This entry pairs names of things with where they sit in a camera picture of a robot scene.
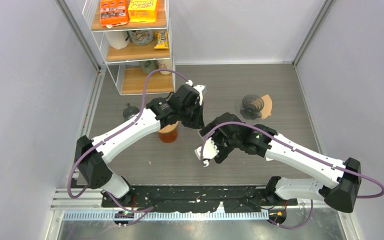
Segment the round wooden dripper stand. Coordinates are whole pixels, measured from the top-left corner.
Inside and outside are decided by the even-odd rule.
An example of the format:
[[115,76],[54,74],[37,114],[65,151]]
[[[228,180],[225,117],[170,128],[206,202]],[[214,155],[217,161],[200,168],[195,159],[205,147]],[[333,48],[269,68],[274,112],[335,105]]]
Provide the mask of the round wooden dripper stand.
[[179,124],[179,121],[177,121],[173,124],[169,124],[169,125],[163,127],[162,129],[158,130],[157,132],[159,134],[169,134],[169,133],[171,133],[177,129],[178,124]]

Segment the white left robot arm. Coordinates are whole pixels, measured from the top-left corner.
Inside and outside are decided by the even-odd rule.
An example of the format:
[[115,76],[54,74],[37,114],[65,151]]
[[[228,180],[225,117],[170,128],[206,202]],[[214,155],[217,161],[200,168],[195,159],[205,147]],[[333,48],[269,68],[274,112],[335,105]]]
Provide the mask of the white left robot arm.
[[92,139],[81,136],[76,143],[74,165],[88,187],[105,190],[121,207],[128,207],[134,199],[131,187],[108,164],[135,142],[177,122],[202,129],[205,92],[204,85],[183,84],[168,99],[152,99],[142,111],[109,132]]

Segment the small dark glass cup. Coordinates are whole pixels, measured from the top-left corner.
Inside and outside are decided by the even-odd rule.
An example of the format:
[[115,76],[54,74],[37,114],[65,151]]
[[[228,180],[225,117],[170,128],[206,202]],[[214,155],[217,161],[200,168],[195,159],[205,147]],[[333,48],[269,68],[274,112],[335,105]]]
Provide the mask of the small dark glass cup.
[[126,108],[122,112],[123,119],[128,121],[140,112],[140,109],[130,103],[126,104]]

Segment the orange snack box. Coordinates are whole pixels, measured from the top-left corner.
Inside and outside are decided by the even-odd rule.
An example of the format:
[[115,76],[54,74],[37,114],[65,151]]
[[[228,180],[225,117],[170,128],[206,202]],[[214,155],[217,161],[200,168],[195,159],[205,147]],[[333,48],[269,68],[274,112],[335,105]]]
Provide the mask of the orange snack box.
[[101,0],[99,21],[104,28],[123,26],[129,23],[127,0]]

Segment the brown paper filter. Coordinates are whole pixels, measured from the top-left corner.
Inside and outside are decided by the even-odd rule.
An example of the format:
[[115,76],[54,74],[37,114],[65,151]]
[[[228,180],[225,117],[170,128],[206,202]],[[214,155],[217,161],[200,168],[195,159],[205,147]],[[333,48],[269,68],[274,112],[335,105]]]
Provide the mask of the brown paper filter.
[[263,101],[263,107],[260,113],[261,113],[261,118],[265,120],[272,115],[273,101],[268,94],[262,96],[261,99]]

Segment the printed white mug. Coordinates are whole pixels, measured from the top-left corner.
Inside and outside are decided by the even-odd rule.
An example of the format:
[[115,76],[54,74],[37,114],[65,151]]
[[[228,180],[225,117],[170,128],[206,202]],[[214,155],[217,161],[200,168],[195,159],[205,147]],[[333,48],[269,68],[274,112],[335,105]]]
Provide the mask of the printed white mug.
[[128,34],[130,40],[138,46],[147,45],[154,39],[153,30],[130,30]]

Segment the white patterned cup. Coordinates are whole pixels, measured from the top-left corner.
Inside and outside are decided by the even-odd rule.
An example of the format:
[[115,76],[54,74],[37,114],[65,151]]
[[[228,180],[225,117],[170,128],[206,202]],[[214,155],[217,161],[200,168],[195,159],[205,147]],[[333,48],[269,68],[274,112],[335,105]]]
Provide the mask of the white patterned cup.
[[157,62],[157,65],[158,65],[158,69],[160,69],[160,70],[165,69],[165,70],[160,71],[160,73],[162,75],[169,75],[169,74],[171,74],[170,71],[167,71],[167,70],[172,70],[173,69],[171,59],[169,59],[169,58],[168,59],[158,59],[156,62]]

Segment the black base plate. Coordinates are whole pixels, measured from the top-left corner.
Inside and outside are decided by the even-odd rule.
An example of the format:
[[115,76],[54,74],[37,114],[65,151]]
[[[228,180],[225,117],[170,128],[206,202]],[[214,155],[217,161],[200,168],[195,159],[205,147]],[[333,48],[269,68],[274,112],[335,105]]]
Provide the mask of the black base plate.
[[155,213],[254,213],[273,207],[296,206],[297,199],[276,200],[263,185],[133,185],[119,199],[128,209]]

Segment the yellow snack box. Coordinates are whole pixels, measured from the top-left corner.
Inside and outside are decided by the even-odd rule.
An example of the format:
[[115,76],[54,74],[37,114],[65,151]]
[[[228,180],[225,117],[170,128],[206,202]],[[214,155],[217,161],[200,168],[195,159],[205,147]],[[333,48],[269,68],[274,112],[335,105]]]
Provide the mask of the yellow snack box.
[[132,23],[155,23],[158,9],[158,0],[131,0],[127,11]]

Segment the amber glass jar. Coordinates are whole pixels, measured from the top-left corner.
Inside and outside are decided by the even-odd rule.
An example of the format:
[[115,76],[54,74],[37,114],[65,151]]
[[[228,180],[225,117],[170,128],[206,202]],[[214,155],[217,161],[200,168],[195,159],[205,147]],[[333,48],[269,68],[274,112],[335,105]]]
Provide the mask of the amber glass jar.
[[159,131],[158,137],[163,143],[173,143],[178,138],[177,129],[171,131]]

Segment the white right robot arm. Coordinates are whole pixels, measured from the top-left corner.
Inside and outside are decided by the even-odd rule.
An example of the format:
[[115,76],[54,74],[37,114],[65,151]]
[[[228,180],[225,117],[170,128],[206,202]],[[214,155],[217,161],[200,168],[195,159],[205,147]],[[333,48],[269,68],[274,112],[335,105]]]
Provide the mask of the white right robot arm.
[[234,150],[287,164],[310,177],[290,179],[273,176],[265,198],[271,205],[283,200],[323,201],[331,208],[351,213],[362,178],[361,163],[352,157],[340,160],[303,147],[263,124],[250,125],[231,113],[224,113],[200,130],[203,143],[194,153],[207,167],[210,160],[222,163]]

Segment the white paper roll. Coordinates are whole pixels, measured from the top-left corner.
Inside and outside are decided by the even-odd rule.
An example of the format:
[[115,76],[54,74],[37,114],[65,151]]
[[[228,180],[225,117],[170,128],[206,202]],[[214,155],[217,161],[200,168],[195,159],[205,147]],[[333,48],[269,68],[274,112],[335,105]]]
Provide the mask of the white paper roll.
[[109,45],[116,50],[125,48],[131,42],[128,31],[107,31],[104,34]]

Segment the yellow candy bag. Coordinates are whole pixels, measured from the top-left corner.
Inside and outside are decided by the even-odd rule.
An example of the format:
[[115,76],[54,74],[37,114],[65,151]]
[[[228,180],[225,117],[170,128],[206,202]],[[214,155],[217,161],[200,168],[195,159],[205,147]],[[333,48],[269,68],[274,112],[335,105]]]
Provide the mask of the yellow candy bag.
[[168,50],[169,49],[168,32],[166,30],[155,31],[154,36],[156,38],[156,45],[155,45],[154,49],[156,49],[156,50]]

